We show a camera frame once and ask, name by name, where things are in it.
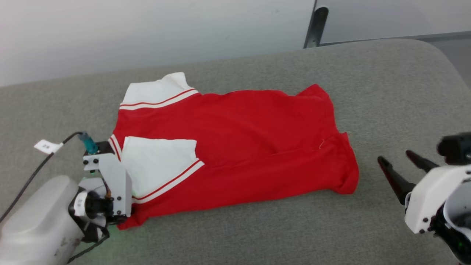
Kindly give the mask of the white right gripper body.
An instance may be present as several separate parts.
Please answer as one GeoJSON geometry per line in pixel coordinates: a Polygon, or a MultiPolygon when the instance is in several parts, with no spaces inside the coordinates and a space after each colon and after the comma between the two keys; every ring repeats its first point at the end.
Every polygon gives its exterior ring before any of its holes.
{"type": "Polygon", "coordinates": [[[431,220],[437,210],[461,186],[461,183],[470,177],[466,166],[439,166],[426,173],[419,183],[408,194],[405,223],[415,234],[429,227],[424,218],[431,220]]]}

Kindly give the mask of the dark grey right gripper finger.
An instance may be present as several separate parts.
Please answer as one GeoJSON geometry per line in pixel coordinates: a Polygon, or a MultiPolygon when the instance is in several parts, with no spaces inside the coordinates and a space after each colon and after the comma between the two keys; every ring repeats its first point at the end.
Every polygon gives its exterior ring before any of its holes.
{"type": "Polygon", "coordinates": [[[416,184],[410,183],[405,178],[403,178],[398,172],[394,170],[393,165],[383,156],[379,156],[377,158],[377,162],[391,188],[393,189],[394,194],[399,200],[399,203],[401,205],[405,205],[407,195],[412,192],[416,184]]]}
{"type": "Polygon", "coordinates": [[[419,169],[424,171],[424,173],[429,173],[434,168],[438,168],[439,165],[430,161],[427,158],[420,156],[419,154],[413,152],[412,150],[406,150],[407,158],[419,169]]]}

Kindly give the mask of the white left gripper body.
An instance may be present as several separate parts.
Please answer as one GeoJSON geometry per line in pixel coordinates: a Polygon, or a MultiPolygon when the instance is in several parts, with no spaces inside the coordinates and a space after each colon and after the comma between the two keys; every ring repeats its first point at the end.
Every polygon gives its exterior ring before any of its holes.
{"type": "Polygon", "coordinates": [[[97,225],[118,225],[131,216],[132,181],[113,153],[84,155],[84,170],[99,173],[82,179],[73,215],[97,225]]]}

